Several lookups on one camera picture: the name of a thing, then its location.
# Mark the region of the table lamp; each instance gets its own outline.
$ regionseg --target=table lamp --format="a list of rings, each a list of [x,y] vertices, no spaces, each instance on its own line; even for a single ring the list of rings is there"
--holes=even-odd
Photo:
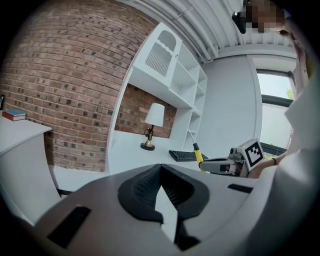
[[[144,150],[153,151],[155,146],[152,145],[151,140],[154,135],[154,126],[162,127],[164,125],[164,115],[165,115],[165,106],[152,103],[148,115],[146,116],[145,123],[151,125],[151,128],[148,128],[144,131],[144,135],[148,138],[146,143],[141,143],[140,147]]]

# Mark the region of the white desk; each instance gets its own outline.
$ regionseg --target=white desk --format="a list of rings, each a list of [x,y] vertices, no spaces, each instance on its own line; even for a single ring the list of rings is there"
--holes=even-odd
[[[60,200],[45,153],[43,134],[50,130],[0,111],[0,192],[11,212],[32,225]]]
[[[154,151],[147,151],[140,147],[140,144],[146,140],[144,135],[115,131],[111,150],[107,152],[109,173],[113,175],[154,164],[174,164],[200,171],[197,161],[177,162],[170,156],[168,151],[175,150],[175,146],[170,144],[169,139],[153,137]]]

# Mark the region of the window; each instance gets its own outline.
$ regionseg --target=window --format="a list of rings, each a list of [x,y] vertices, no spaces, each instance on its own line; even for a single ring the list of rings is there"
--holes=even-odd
[[[292,103],[292,81],[286,73],[258,73],[262,94],[260,142],[267,157],[279,156],[289,147],[292,127],[285,116]]]

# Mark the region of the ceiling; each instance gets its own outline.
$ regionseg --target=ceiling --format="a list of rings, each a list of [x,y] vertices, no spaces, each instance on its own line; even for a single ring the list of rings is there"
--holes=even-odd
[[[171,28],[201,63],[242,55],[296,58],[289,39],[276,33],[241,34],[232,21],[243,0],[118,0]]]

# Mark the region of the white shelving unit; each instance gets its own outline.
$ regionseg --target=white shelving unit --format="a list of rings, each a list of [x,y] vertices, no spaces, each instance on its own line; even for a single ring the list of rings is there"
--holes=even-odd
[[[177,108],[168,150],[193,151],[189,131],[196,139],[206,98],[207,76],[182,40],[160,23],[144,41],[130,71],[128,83]]]

